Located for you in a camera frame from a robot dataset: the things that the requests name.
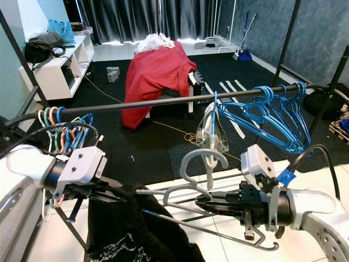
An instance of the black t-shirt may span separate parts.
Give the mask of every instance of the black t-shirt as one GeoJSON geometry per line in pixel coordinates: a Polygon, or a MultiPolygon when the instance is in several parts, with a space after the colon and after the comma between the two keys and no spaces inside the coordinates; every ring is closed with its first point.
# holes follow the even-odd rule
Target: black t-shirt
{"type": "Polygon", "coordinates": [[[152,195],[135,194],[141,185],[114,188],[127,201],[89,201],[88,257],[85,261],[203,262],[197,244],[178,224],[142,212],[172,217],[152,195]]]}

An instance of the black floor mat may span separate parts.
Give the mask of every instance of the black floor mat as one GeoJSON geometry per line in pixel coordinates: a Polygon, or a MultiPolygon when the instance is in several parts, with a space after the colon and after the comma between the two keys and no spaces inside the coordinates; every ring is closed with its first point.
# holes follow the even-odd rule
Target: black floor mat
{"type": "MultiPolygon", "coordinates": [[[[224,92],[219,82],[226,86],[226,80],[240,91],[234,80],[237,79],[246,89],[255,86],[270,85],[273,74],[260,67],[253,61],[234,61],[231,53],[217,55],[190,56],[196,62],[198,69],[204,79],[213,90],[224,92]]],[[[94,62],[89,68],[92,70],[88,77],[103,92],[120,101],[124,100],[125,78],[130,60],[94,62]],[[108,83],[106,67],[119,66],[120,78],[115,83],[108,83]]],[[[239,97],[239,102],[250,102],[251,97],[239,97]]],[[[73,99],[51,101],[51,105],[77,108],[81,106],[114,104],[116,101],[100,93],[90,82],[84,79],[73,99]]],[[[187,106],[168,105],[154,107],[151,111],[151,119],[185,132],[196,133],[197,126],[203,118],[207,105],[197,105],[194,113],[189,114],[187,106]]],[[[313,117],[302,110],[307,124],[311,123],[313,117]]],[[[229,154],[239,158],[247,147],[254,144],[256,136],[247,130],[243,130],[246,138],[241,139],[232,124],[225,118],[220,118],[225,128],[230,144],[229,154]]],[[[122,127],[121,112],[98,112],[94,113],[93,125],[105,136],[99,147],[106,152],[108,158],[104,175],[117,179],[123,184],[142,183],[150,184],[179,178],[179,166],[185,154],[197,148],[197,146],[184,140],[184,134],[169,127],[160,126],[150,120],[144,120],[138,129],[131,132],[122,127]]],[[[32,130],[39,127],[38,121],[32,130]]],[[[321,121],[313,137],[313,142],[325,144],[331,151],[334,163],[349,163],[349,147],[328,131],[328,123],[321,121]]],[[[260,146],[265,150],[273,161],[283,160],[294,155],[279,149],[271,143],[261,141],[260,146]]],[[[239,161],[227,156],[229,168],[239,166],[239,161]]],[[[313,171],[327,166],[321,153],[315,152],[312,158],[305,160],[299,166],[302,172],[313,171]]],[[[218,164],[215,171],[221,170],[218,164]]],[[[188,165],[189,175],[198,175],[205,172],[200,157],[192,160],[188,165]]]]}

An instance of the black backpack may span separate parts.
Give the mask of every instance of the black backpack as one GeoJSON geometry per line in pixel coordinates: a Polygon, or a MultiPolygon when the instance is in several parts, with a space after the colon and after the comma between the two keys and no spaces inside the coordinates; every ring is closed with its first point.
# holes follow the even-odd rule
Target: black backpack
{"type": "MultiPolygon", "coordinates": [[[[336,89],[344,93],[346,96],[349,96],[349,89],[342,83],[338,83],[336,89]]],[[[315,90],[310,95],[306,96],[303,99],[303,105],[306,111],[311,113],[313,116],[316,116],[322,106],[325,95],[326,93],[324,91],[315,90]]],[[[341,115],[340,109],[343,107],[344,103],[345,100],[343,98],[334,94],[323,113],[322,119],[331,121],[337,120],[341,115]]]]}
{"type": "Polygon", "coordinates": [[[62,37],[56,33],[42,34],[29,39],[24,49],[24,56],[28,62],[33,63],[33,70],[48,63],[53,56],[59,57],[65,54],[62,37]],[[54,48],[61,48],[63,52],[55,53],[54,48]]]}

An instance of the white shelf unit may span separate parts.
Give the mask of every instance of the white shelf unit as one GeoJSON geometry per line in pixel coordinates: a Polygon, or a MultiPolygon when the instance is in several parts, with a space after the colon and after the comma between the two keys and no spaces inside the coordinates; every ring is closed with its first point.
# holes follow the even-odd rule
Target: white shelf unit
{"type": "MultiPolygon", "coordinates": [[[[79,87],[79,84],[87,71],[87,63],[91,63],[94,50],[91,38],[89,35],[76,35],[75,47],[67,48],[63,57],[54,57],[49,63],[34,70],[35,79],[37,80],[43,94],[47,100],[72,98],[79,87]],[[74,83],[69,87],[63,72],[62,67],[68,67],[74,76],[74,83]]],[[[19,68],[20,75],[29,90],[33,89],[23,67],[19,68]]],[[[40,101],[38,95],[35,96],[35,101],[40,101]]]]}

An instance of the red jacket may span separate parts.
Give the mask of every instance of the red jacket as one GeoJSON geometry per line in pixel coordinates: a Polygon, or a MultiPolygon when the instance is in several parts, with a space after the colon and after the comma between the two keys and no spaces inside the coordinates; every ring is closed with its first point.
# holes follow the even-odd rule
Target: red jacket
{"type": "MultiPolygon", "coordinates": [[[[126,76],[125,103],[159,99],[165,88],[178,91],[182,97],[189,95],[188,73],[197,67],[180,42],[174,44],[175,48],[161,47],[132,59],[126,76]]],[[[151,108],[122,110],[123,125],[136,129],[151,108]]]]}

